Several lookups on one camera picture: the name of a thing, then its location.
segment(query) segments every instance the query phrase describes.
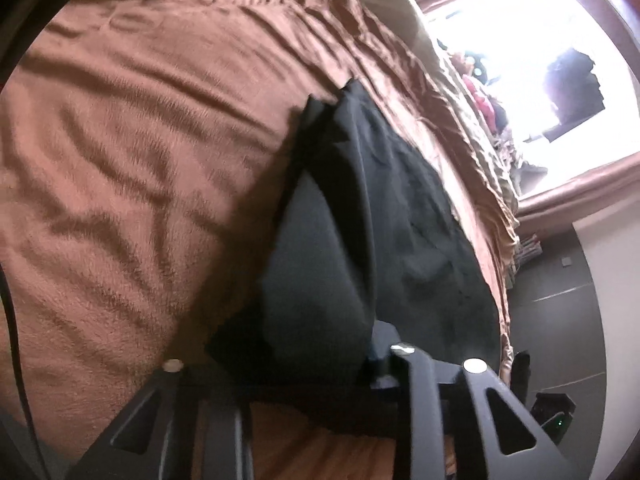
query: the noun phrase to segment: black pants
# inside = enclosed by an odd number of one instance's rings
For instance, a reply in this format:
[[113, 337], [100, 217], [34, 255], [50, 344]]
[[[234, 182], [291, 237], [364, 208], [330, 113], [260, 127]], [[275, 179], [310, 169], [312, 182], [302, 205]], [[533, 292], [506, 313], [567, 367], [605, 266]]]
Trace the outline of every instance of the black pants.
[[255, 301], [209, 352], [239, 380], [353, 383], [375, 318], [433, 358], [498, 368], [497, 308], [440, 177], [351, 81], [309, 98]]

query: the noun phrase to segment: triangular cutout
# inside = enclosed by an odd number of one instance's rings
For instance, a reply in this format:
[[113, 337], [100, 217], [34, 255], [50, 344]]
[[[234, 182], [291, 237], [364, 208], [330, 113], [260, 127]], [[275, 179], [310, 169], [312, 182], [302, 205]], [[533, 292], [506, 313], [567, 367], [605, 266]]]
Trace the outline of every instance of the triangular cutout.
[[120, 428], [111, 441], [111, 445], [123, 451], [138, 455], [144, 454], [151, 441], [161, 400], [162, 396], [157, 390], [147, 397], [125, 425]]
[[502, 454], [510, 455], [536, 445], [535, 437], [496, 390], [489, 388], [486, 400], [494, 418], [495, 433]]

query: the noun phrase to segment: bed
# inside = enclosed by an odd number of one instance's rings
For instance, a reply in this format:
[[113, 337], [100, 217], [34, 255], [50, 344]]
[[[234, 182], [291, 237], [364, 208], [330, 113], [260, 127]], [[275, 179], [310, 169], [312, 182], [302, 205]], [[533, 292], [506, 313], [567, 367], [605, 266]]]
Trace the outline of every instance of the bed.
[[[508, 380], [513, 216], [423, 64], [359, 0], [72, 0], [0, 98], [1, 261], [45, 442], [75, 459], [164, 359], [206, 359], [268, 257], [300, 110], [353, 77], [440, 173]], [[0, 404], [20, 419], [1, 348]], [[279, 406], [254, 417], [258, 478], [391, 477], [393, 441]]]

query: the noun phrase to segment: tile grout line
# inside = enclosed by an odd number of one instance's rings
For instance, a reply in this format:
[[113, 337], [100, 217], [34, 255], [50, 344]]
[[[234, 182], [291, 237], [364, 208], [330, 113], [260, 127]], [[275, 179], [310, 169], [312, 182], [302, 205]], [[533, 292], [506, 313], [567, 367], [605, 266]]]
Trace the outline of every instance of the tile grout line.
[[568, 288], [567, 290], [563, 290], [562, 292], [556, 292], [555, 294], [545, 296], [544, 298], [538, 298], [537, 300], [532, 300], [531, 303], [537, 303], [539, 301], [549, 300], [550, 298], [561, 296], [562, 294], [573, 292], [574, 290], [579, 290], [580, 288], [584, 288], [585, 286], [590, 286], [590, 285], [593, 285], [593, 282], [583, 283], [582, 285], [574, 286], [573, 288]]
[[606, 372], [598, 372], [597, 374], [593, 374], [587, 377], [583, 377], [581, 379], [571, 381], [569, 383], [558, 384], [558, 386], [549, 386], [548, 388], [542, 388], [539, 392], [546, 392], [547, 390], [555, 390], [556, 388], [562, 388], [564, 386], [571, 386], [572, 384], [580, 383], [581, 381], [586, 381], [587, 379], [593, 379], [595, 377], [600, 377], [601, 375], [606, 374]]

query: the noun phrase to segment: black cable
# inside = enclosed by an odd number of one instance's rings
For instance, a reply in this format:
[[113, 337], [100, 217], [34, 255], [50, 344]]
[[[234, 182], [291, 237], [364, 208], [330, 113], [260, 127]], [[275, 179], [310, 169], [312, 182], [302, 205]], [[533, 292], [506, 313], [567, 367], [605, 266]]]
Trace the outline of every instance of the black cable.
[[47, 464], [40, 448], [38, 441], [38, 435], [36, 434], [36, 426], [33, 423], [33, 415], [31, 415], [31, 407], [29, 406], [29, 399], [27, 398], [27, 390], [24, 386], [24, 378], [22, 377], [22, 365], [20, 364], [20, 345], [18, 343], [18, 323], [15, 319], [14, 300], [11, 298], [11, 292], [9, 291], [9, 283], [6, 280], [4, 269], [0, 264], [0, 299], [4, 306], [4, 315], [6, 316], [6, 325], [9, 329], [9, 345], [11, 347], [11, 362], [14, 367], [15, 386], [18, 389], [18, 396], [20, 397], [20, 405], [24, 418], [27, 421], [27, 430], [29, 431], [29, 437], [31, 443], [35, 448], [38, 462], [44, 473], [46, 480], [51, 480], [51, 475], [47, 469]]

